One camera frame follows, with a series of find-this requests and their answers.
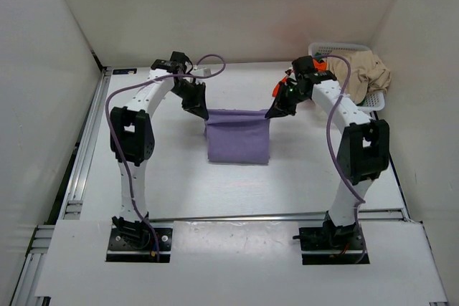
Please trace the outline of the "purple t shirt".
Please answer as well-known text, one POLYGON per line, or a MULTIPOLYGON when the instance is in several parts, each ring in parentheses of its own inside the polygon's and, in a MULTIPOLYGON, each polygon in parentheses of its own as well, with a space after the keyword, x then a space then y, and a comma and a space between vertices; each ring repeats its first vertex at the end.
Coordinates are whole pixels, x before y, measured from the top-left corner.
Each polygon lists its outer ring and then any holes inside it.
POLYGON ((270 160, 270 120, 267 110, 209 110, 204 136, 211 163, 267 165, 270 160))

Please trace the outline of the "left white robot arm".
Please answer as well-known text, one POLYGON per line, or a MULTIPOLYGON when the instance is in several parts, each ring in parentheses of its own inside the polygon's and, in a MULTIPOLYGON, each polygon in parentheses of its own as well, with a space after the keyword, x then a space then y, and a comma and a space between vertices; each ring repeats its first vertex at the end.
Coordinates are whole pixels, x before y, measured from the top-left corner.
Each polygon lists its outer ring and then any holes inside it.
POLYGON ((121 208, 113 224, 118 235, 135 249, 158 252, 159 240, 146 207, 146 164, 153 154, 155 138, 151 118, 167 93, 181 98, 182 109, 201 119, 208 119, 206 86, 191 76, 191 60, 174 51, 168 60, 158 59, 151 69, 163 70, 168 78, 150 76, 138 86, 138 92, 123 107, 110 107, 111 99, 127 91, 125 87, 109 95, 105 114, 110 130, 110 149, 115 154, 121 174, 121 208))

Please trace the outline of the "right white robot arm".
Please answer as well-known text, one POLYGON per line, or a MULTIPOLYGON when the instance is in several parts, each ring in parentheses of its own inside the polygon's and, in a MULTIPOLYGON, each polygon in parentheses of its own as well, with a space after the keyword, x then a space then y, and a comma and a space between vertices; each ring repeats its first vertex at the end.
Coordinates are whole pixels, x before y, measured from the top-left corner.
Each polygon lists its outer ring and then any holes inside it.
POLYGON ((297 105, 312 100, 327 114, 326 141, 340 184, 323 221, 322 235, 336 243, 358 228, 358 208, 372 183, 389 166, 389 124, 375 120, 345 94, 334 73, 318 71, 312 56, 295 59, 290 77, 278 91, 265 118, 294 116, 297 105))

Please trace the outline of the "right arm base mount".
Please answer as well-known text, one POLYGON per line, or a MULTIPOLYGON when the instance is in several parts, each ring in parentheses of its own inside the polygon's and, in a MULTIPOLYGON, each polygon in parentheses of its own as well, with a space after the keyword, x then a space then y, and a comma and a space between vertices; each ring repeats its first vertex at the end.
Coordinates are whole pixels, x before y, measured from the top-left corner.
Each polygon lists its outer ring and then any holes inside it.
POLYGON ((305 266, 370 264, 364 238, 357 230, 330 239, 322 227, 300 227, 292 240, 300 244, 305 266))

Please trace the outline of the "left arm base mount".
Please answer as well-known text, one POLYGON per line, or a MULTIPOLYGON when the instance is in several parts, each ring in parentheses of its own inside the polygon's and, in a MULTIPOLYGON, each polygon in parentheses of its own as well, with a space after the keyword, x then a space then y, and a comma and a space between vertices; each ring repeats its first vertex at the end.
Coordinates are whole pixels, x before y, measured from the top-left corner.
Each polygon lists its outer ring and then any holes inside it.
POLYGON ((143 221, 112 218, 105 260, 122 263, 169 263, 173 228, 154 227, 155 235, 143 221))

